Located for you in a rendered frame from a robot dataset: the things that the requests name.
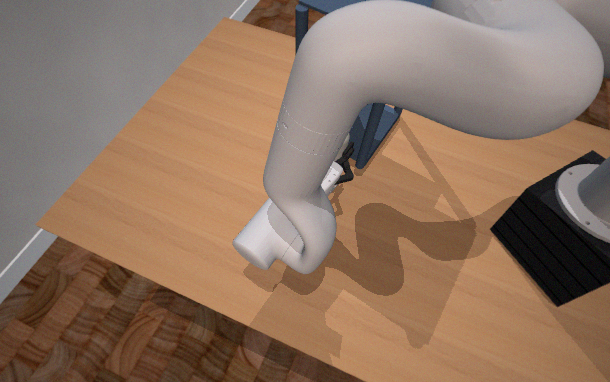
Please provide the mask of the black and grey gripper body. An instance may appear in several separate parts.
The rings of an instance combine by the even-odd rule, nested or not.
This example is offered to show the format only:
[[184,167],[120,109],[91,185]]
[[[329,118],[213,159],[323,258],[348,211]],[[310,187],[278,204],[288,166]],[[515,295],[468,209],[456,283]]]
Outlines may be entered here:
[[324,179],[321,183],[321,187],[323,188],[327,197],[337,187],[338,184],[335,185],[335,183],[339,180],[342,172],[343,172],[342,166],[333,161],[331,167],[329,168],[326,176],[324,177]]

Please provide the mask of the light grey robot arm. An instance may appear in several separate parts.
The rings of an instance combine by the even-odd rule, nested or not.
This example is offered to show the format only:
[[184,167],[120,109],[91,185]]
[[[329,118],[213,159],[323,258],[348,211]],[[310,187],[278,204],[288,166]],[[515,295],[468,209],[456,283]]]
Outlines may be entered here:
[[[603,77],[610,0],[432,0],[430,8],[369,0],[337,9],[299,45],[263,174],[269,198],[233,246],[263,270],[276,259],[302,274],[319,267],[336,236],[321,183],[369,104],[519,140],[576,119]],[[610,156],[568,168],[555,192],[575,224],[610,243]]]

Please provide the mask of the grey stone-textured bottle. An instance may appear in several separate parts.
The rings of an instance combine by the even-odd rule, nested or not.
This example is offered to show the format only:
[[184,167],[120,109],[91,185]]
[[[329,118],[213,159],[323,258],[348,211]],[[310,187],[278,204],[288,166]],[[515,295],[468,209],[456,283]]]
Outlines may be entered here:
[[342,147],[340,148],[340,150],[339,150],[339,152],[338,152],[338,154],[337,154],[336,158],[334,159],[334,162],[335,162],[336,160],[338,160],[339,158],[341,158],[341,157],[342,157],[342,153],[343,153],[343,151],[344,151],[344,150],[346,149],[346,147],[348,146],[349,139],[350,139],[350,133],[347,135],[347,137],[346,137],[346,139],[345,139],[345,141],[344,141],[344,143],[343,143]]

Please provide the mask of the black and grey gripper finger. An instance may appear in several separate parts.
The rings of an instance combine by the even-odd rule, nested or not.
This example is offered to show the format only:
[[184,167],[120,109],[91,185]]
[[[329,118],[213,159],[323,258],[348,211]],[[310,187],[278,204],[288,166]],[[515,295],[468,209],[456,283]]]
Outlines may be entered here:
[[353,146],[354,142],[350,142],[346,149],[343,151],[342,157],[335,161],[336,163],[342,166],[345,172],[345,175],[341,175],[335,185],[353,180],[354,175],[352,170],[350,169],[350,164],[348,161],[348,159],[354,152]]

